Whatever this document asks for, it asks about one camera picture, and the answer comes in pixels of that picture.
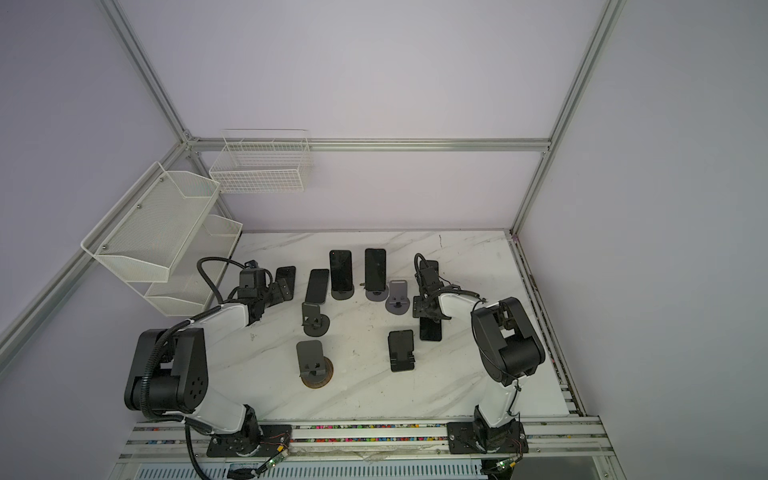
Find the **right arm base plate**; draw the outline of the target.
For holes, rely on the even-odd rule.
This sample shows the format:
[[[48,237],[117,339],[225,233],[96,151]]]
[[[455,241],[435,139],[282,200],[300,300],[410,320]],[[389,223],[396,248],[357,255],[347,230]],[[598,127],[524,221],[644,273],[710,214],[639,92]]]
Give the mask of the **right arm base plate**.
[[[527,434],[521,422],[511,420],[501,427],[485,426],[480,420],[447,424],[451,454],[515,454],[529,452]]]

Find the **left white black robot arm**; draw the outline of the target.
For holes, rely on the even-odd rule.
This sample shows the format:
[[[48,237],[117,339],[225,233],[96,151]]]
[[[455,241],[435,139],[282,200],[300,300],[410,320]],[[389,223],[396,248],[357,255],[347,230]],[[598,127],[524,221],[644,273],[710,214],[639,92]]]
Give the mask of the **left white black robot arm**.
[[[257,442],[252,407],[210,383],[208,349],[258,321],[274,281],[254,260],[239,266],[239,284],[220,304],[167,329],[144,331],[137,341],[124,404],[151,422],[176,421],[211,436]]]

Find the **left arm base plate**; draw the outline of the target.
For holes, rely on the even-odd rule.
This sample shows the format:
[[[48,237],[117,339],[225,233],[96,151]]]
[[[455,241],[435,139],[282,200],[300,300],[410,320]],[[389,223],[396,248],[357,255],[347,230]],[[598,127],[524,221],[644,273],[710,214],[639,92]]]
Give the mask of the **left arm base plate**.
[[[206,451],[209,458],[269,458],[287,450],[293,428],[289,424],[259,425],[253,433],[213,435]]]

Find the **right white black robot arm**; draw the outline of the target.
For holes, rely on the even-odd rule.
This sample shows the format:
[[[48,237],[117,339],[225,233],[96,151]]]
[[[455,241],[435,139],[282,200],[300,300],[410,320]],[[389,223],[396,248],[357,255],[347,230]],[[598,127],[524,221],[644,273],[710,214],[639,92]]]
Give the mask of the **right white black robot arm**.
[[[420,336],[434,341],[444,322],[467,321],[490,378],[473,420],[448,427],[451,450],[525,453],[517,402],[524,381],[546,360],[546,351],[522,303],[515,297],[490,302],[443,278],[439,263],[420,254],[414,269],[418,294],[413,297],[412,314],[420,321]]]

